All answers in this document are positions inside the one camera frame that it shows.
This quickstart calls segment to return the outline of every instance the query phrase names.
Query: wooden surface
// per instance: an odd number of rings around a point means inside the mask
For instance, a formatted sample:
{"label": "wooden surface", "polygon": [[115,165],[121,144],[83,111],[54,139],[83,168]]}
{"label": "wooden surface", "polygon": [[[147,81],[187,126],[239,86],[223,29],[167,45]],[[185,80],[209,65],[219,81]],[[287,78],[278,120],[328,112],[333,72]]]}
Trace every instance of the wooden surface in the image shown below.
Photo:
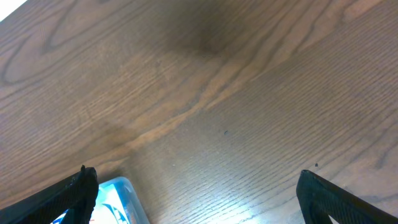
{"label": "wooden surface", "polygon": [[397,11],[28,0],[0,23],[0,208],[85,164],[152,223],[302,223],[302,169],[398,216]]}

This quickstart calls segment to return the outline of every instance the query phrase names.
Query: blue plastic package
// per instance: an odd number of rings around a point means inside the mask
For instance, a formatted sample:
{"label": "blue plastic package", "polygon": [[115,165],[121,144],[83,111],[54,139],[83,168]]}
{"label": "blue plastic package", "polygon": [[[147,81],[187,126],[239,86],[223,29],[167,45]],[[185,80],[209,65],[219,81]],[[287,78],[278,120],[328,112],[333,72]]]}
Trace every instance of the blue plastic package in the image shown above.
{"label": "blue plastic package", "polygon": [[[52,224],[59,224],[67,211]],[[117,177],[99,185],[90,224],[149,224],[130,181]]]}

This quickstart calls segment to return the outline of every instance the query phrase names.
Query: wooden table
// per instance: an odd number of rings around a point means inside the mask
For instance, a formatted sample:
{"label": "wooden table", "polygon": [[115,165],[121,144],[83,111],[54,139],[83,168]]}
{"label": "wooden table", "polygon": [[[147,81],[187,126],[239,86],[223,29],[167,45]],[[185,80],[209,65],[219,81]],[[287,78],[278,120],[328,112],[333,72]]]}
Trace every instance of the wooden table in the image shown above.
{"label": "wooden table", "polygon": [[302,223],[302,169],[397,216],[397,11],[28,0],[0,23],[0,208],[84,164],[152,223]]}

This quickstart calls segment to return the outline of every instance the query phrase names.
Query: wood grain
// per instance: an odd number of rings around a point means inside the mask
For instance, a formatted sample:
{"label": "wood grain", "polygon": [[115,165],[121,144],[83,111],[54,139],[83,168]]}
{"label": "wood grain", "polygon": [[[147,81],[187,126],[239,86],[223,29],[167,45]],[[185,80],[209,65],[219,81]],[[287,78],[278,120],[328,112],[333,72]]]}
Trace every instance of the wood grain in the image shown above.
{"label": "wood grain", "polygon": [[85,164],[153,223],[301,223],[301,169],[398,215],[380,2],[29,0],[0,23],[0,207]]}

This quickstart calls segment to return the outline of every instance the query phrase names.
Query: black object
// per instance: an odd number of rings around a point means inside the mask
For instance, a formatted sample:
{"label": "black object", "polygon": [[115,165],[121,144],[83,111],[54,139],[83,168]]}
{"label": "black object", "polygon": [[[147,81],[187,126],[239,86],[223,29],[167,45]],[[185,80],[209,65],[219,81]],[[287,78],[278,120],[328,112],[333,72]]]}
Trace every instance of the black object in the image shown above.
{"label": "black object", "polygon": [[82,166],[80,172],[0,210],[0,223],[48,224],[68,210],[61,224],[88,224],[97,195],[95,169]]}
{"label": "black object", "polygon": [[398,223],[398,218],[366,203],[309,170],[301,171],[296,188],[306,224]]}

